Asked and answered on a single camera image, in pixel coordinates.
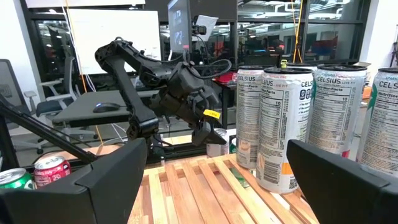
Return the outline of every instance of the barcode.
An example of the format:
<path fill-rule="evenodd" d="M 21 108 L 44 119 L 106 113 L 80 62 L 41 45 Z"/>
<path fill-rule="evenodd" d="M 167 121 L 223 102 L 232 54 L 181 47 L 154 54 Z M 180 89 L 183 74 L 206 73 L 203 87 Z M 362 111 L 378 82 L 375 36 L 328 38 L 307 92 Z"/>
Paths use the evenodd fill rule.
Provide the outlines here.
<path fill-rule="evenodd" d="M 279 164 L 266 161 L 264 164 L 264 180 L 274 184 L 279 183 Z"/>
<path fill-rule="evenodd" d="M 291 179 L 290 184 L 289 184 L 289 189 L 293 189 L 297 187 L 297 180 L 296 179 Z"/>
<path fill-rule="evenodd" d="M 250 162 L 257 162 L 257 152 L 259 146 L 251 146 L 250 148 Z"/>

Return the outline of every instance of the red soda can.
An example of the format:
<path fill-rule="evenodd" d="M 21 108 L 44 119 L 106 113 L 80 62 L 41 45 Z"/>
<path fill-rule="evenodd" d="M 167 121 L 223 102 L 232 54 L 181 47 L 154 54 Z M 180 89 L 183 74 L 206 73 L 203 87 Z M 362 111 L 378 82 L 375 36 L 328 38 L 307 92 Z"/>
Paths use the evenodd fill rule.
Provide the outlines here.
<path fill-rule="evenodd" d="M 34 179 L 36 186 L 44 187 L 71 172 L 69 162 L 62 156 L 51 156 L 35 163 Z"/>

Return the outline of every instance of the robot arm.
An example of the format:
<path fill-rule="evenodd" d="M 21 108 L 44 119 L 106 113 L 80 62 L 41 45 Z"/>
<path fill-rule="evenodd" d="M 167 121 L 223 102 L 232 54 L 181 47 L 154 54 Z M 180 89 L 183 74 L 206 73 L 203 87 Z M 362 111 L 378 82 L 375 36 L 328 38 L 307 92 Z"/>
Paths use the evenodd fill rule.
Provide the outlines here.
<path fill-rule="evenodd" d="M 214 124 L 203 113 L 218 103 L 214 90 L 206 86 L 193 64 L 179 62 L 174 68 L 144 56 L 132 46 L 132 42 L 117 38 L 100 47 L 95 59 L 118 85 L 120 94 L 130 111 L 130 140 L 150 137 L 159 130 L 159 120 L 151 109 L 161 108 L 186 121 L 192 132 L 192 143 L 225 144 L 226 141 L 214 131 Z M 143 104 L 125 69 L 127 62 L 139 74 L 141 82 L 149 88 L 160 88 L 152 98 L 151 109 Z"/>

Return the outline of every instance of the orange label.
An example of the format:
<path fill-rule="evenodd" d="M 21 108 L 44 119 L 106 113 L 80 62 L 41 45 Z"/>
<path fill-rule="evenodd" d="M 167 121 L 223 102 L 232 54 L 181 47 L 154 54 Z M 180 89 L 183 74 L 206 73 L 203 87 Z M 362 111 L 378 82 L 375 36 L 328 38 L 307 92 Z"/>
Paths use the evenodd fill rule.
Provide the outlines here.
<path fill-rule="evenodd" d="M 293 171 L 288 162 L 282 164 L 282 175 L 292 175 Z"/>

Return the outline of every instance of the red object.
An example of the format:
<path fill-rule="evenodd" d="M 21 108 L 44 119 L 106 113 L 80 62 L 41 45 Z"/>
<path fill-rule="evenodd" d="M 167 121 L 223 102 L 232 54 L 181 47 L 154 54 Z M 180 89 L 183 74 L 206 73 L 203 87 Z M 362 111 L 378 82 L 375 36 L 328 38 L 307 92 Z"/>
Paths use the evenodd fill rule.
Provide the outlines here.
<path fill-rule="evenodd" d="M 64 157 L 52 156 L 35 163 L 34 179 L 39 188 L 66 177 L 70 173 L 70 164 Z"/>
<path fill-rule="evenodd" d="M 344 158 L 348 158 L 349 157 L 349 150 L 341 153 L 341 156 L 343 156 Z"/>
<path fill-rule="evenodd" d="M 234 73 L 236 72 L 227 72 L 224 75 L 216 78 L 216 81 L 219 83 L 228 83 L 229 81 L 232 80 L 232 76 L 234 75 Z"/>

